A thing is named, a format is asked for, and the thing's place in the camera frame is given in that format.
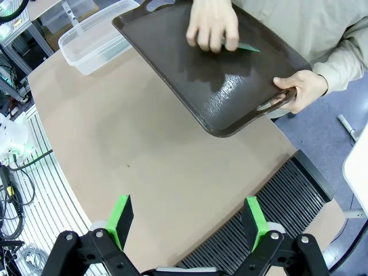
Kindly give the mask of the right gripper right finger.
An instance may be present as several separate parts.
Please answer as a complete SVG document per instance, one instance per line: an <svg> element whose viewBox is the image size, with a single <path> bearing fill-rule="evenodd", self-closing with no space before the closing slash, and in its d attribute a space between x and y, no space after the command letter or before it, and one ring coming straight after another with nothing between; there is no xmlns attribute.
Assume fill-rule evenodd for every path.
<svg viewBox="0 0 368 276"><path fill-rule="evenodd" d="M256 197L245 198L241 217L251 252L235 275L266 275L273 266L286 275L329 275L316 238L302 233L292 239L270 229Z"/></svg>

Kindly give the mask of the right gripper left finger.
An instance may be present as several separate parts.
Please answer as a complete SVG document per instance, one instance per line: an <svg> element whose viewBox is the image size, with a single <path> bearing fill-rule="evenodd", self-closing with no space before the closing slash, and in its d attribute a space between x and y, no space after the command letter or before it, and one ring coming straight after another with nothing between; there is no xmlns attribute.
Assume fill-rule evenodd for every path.
<svg viewBox="0 0 368 276"><path fill-rule="evenodd" d="M43 268L43 275L85 275L91 265L102 264L109 275L138 275L124 253L133 221L131 197L117 200L106 226L79 236L64 231L57 237Z"/></svg>

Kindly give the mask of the person's right hand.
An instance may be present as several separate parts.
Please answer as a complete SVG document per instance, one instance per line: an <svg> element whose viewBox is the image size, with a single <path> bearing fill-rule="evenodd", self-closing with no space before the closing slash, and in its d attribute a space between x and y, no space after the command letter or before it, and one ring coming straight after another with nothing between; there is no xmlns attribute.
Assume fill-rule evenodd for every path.
<svg viewBox="0 0 368 276"><path fill-rule="evenodd" d="M238 19L231 1L195 0L191 6L186 39L190 46L218 53L239 45Z"/></svg>

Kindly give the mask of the person's left hand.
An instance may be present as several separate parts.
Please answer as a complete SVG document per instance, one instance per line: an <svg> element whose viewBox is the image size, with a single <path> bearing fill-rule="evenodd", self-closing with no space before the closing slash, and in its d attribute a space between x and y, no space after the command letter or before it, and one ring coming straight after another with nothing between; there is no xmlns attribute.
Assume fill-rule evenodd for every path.
<svg viewBox="0 0 368 276"><path fill-rule="evenodd" d="M275 77L273 83L281 90L296 88L296 96L281 106L282 110L287 110L293 114L305 109L328 90L325 78L309 70L298 71L288 78Z"/></svg>

